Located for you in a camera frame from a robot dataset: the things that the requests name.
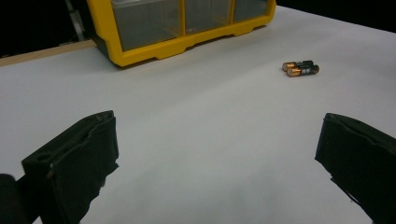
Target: black background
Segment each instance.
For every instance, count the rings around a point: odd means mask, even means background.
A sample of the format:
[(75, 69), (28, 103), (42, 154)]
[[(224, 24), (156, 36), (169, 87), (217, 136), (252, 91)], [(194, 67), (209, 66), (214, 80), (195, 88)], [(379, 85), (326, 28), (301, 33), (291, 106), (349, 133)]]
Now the black background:
[[(396, 33), (391, 6), (375, 1), (278, 0), (279, 6)], [(64, 0), (2, 1), (0, 57), (77, 41)]]

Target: transparent drawer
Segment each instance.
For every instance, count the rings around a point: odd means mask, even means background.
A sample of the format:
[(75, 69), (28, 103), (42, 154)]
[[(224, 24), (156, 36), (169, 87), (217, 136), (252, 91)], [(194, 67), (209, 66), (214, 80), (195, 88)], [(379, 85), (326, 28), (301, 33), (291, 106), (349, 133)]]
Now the transparent drawer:
[(186, 34), (225, 26), (230, 21), (231, 0), (185, 0)]
[(233, 21), (245, 21), (263, 16), (267, 8), (267, 0), (235, 0)]
[(178, 0), (112, 0), (122, 50), (180, 36)]

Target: yellow storage bin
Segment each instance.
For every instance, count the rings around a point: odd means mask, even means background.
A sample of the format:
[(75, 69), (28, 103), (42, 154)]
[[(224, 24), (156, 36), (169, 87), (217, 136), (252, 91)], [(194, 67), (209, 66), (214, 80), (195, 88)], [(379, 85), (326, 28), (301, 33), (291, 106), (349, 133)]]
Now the yellow storage bin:
[(177, 55), (195, 44), (243, 35), (274, 17), (275, 0), (87, 0), (86, 30), (119, 66)]

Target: copper-top battery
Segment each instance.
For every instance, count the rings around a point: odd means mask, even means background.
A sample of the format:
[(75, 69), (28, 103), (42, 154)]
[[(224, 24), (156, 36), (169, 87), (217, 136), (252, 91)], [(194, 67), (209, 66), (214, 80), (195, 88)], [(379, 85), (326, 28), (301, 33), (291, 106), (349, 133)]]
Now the copper-top battery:
[(319, 66), (304, 66), (304, 67), (293, 67), (288, 69), (289, 77), (300, 77), (300, 76), (309, 76), (315, 75), (319, 72)]
[(289, 68), (303, 67), (303, 66), (312, 66), (312, 65), (314, 65), (314, 62), (312, 62), (312, 61), (283, 63), (282, 69), (283, 69), (283, 71), (287, 72)]

